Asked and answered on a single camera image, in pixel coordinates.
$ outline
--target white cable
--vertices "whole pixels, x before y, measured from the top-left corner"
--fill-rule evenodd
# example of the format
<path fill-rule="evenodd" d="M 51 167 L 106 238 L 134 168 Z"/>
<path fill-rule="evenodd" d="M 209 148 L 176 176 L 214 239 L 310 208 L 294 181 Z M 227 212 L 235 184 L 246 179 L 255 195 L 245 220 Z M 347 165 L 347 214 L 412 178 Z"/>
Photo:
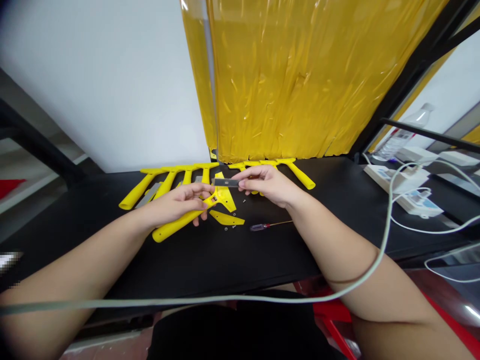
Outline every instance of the white cable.
<path fill-rule="evenodd" d="M 464 173 L 462 170 L 460 170 L 458 167 L 456 167 L 455 165 L 452 165 L 451 163 L 449 162 L 446 162 L 446 161 L 443 161 L 443 160 L 434 160 L 432 161 L 432 163 L 441 163 L 441 164 L 445 164 L 445 165 L 448 165 L 449 167 L 451 167 L 452 169 L 454 169 L 455 171 L 457 171 L 459 174 L 461 174 L 467 181 L 469 181 L 474 187 L 476 187 L 478 189 L 478 191 L 480 192 L 480 186 L 478 186 L 475 181 L 473 181 L 466 173 Z M 407 191 L 407 192 L 404 192 L 402 195 L 399 195 L 395 198 L 395 200 L 397 200 L 400 196 L 403 196 L 405 194 L 408 194 L 410 193 L 411 191 L 413 190 L 410 190 L 410 191 Z M 477 221 L 478 219 L 480 219 L 480 215 L 478 216 L 475 216 L 475 217 L 472 217 L 470 220 L 466 221 L 464 224 L 462 224 L 461 226 L 459 227 L 456 227 L 454 229 L 450 229 L 450 230 L 444 230 L 444 231 L 426 231 L 426 230 L 419 230 L 419 229 L 415 229 L 415 228 L 412 228 L 412 227 L 408 227 L 408 226 L 405 226 L 405 225 L 402 225 L 401 223 L 399 223 L 397 220 L 394 219 L 393 216 L 391 216 L 391 220 L 397 224 L 398 226 L 401 226 L 402 228 L 404 229 L 407 229 L 407 230 L 411 230 L 411 231 L 415 231 L 415 232 L 418 232 L 418 233 L 423 233 L 423 234 L 437 234 L 437 235 L 441 235 L 441 234 L 451 234 L 451 233 L 456 233 L 457 231 L 460 231 L 462 229 L 465 229 L 468 225 L 470 225 L 471 223 Z"/>
<path fill-rule="evenodd" d="M 361 155 L 365 158 L 366 162 L 368 163 L 368 165 L 372 165 L 372 163 L 370 162 L 370 159 L 369 157 L 367 156 L 366 153 L 362 152 Z"/>
<path fill-rule="evenodd" d="M 425 260 L 425 262 L 423 263 L 425 265 L 425 267 L 430 270 L 432 273 L 434 274 L 437 274 L 438 276 L 444 278 L 444 279 L 447 279 L 447 280 L 450 280 L 450 281 L 453 281 L 453 282 L 456 282 L 456 283 L 463 283 L 463 284 L 467 284 L 467 283 L 475 283 L 477 281 L 480 281 L 480 277 L 479 278 L 475 278 L 475 279 L 470 279 L 470 280 L 457 280 L 457 279 L 454 279 L 454 278 L 451 278 L 451 277 L 448 277 L 448 276 L 445 276 L 445 275 L 442 275 L 441 273 L 438 273 L 436 272 L 435 270 L 433 270 L 430 266 L 429 266 L 429 262 L 433 261 L 433 260 L 438 260 L 438 259 L 443 259 L 443 258 L 446 258 L 450 255 L 455 255 L 455 254 L 458 254 L 458 253 L 461 253 L 465 250 L 470 250 L 470 249 L 473 249 L 473 248 L 476 248 L 477 246 L 480 246 L 480 242 L 477 242 L 473 245 L 470 245 L 470 246 L 467 246 L 467 247 L 463 247 L 463 248 L 460 248 L 460 249 L 457 249 L 455 251 L 452 251 L 452 252 L 449 252 L 449 253 L 446 253 L 444 255 L 441 255 L 441 256 L 437 256 L 437 257 L 432 257 L 432 258 L 429 258 L 428 260 Z"/>
<path fill-rule="evenodd" d="M 46 310 L 63 310 L 63 309 L 97 309 L 97 308 L 126 308 L 126 307 L 141 307 L 141 306 L 166 306 L 166 305 L 191 305 L 204 304 L 220 301 L 230 300 L 247 300 L 247 301 L 264 301 L 270 303 L 280 304 L 311 304 L 319 302 L 327 302 L 338 299 L 343 295 L 351 292 L 353 289 L 362 285 L 378 268 L 387 248 L 387 242 L 390 232 L 390 218 L 393 207 L 393 183 L 394 179 L 400 171 L 414 163 L 402 165 L 393 174 L 388 190 L 388 207 L 386 210 L 385 229 L 383 230 L 383 238 L 381 240 L 380 251 L 370 268 L 353 284 L 347 286 L 332 295 L 321 297 L 307 297 L 307 298 L 278 298 L 269 296 L 256 295 L 223 295 L 223 296 L 206 296 L 206 297 L 191 297 L 191 298 L 170 298 L 170 299 L 143 299 L 143 300 L 84 300 L 84 301 L 55 301 L 55 302 L 36 302 L 27 304 L 15 304 L 0 307 L 1 315 L 22 314 L 32 311 L 46 311 Z"/>

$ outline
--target red chair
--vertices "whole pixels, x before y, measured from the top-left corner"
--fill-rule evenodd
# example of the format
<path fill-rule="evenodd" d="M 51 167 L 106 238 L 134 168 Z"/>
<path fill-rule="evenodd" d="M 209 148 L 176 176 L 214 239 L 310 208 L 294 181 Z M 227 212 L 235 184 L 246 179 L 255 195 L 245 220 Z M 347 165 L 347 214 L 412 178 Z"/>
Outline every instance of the red chair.
<path fill-rule="evenodd" d="M 326 288 L 324 291 L 316 293 L 311 297 L 317 298 L 330 294 L 333 294 L 333 291 L 330 288 Z M 448 326 L 450 326 L 453 332 L 455 332 L 458 338 L 465 344 L 473 357 L 477 360 L 480 360 L 480 343 L 477 341 L 477 339 L 472 334 L 470 334 L 463 326 L 461 326 L 453 317 L 451 317 L 445 310 L 438 306 L 437 303 L 435 303 L 427 295 L 423 295 L 428 300 L 430 305 L 448 324 Z M 348 360 L 356 360 L 357 358 L 352 352 L 352 349 L 350 349 L 344 337 L 334 324 L 334 321 L 344 323 L 352 322 L 350 312 L 345 307 L 345 305 L 338 299 L 327 302 L 316 302 L 313 304 L 313 312 L 315 314 L 315 317 L 317 319 L 320 319 L 325 325 L 325 327 L 328 329 L 331 337 L 333 338 L 333 340 L 335 340 L 343 355 L 345 355 Z"/>

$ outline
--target power strip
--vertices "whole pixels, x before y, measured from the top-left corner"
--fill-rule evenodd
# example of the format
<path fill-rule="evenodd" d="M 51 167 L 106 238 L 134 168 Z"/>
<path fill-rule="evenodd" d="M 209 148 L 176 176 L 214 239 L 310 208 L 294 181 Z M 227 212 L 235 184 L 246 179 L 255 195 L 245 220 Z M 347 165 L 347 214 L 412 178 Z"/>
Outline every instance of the power strip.
<path fill-rule="evenodd" d="M 390 180 L 392 177 L 388 174 L 389 169 L 381 165 L 367 165 L 363 169 L 380 187 L 389 192 Z M 396 201 L 407 213 L 417 215 L 423 219 L 433 218 L 440 215 L 444 211 L 435 205 L 429 199 L 422 199 L 419 201 L 420 192 L 412 190 L 409 193 L 402 195 Z"/>

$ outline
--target razor blade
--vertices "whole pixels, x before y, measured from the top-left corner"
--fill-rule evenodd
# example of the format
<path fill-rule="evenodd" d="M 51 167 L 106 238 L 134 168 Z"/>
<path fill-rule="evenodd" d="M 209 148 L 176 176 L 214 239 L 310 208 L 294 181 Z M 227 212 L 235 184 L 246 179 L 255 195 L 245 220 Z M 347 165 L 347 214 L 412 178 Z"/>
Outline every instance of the razor blade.
<path fill-rule="evenodd" d="M 211 180 L 213 186 L 223 186 L 227 188 L 238 188 L 240 180 L 213 178 Z"/>

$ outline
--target water bottle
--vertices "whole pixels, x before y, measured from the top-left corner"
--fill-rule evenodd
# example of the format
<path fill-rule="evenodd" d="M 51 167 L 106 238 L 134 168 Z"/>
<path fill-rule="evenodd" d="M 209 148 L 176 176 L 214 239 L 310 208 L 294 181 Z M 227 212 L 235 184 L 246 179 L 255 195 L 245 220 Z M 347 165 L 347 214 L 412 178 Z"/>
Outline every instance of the water bottle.
<path fill-rule="evenodd" d="M 428 102 L 417 112 L 407 116 L 401 122 L 404 124 L 412 125 L 417 128 L 423 128 L 429 122 L 430 113 L 435 110 L 435 107 Z M 396 128 L 390 134 L 388 139 L 384 141 L 383 145 L 372 154 L 372 158 L 380 161 L 388 161 L 395 156 L 395 154 L 403 148 L 415 135 L 414 132 Z"/>

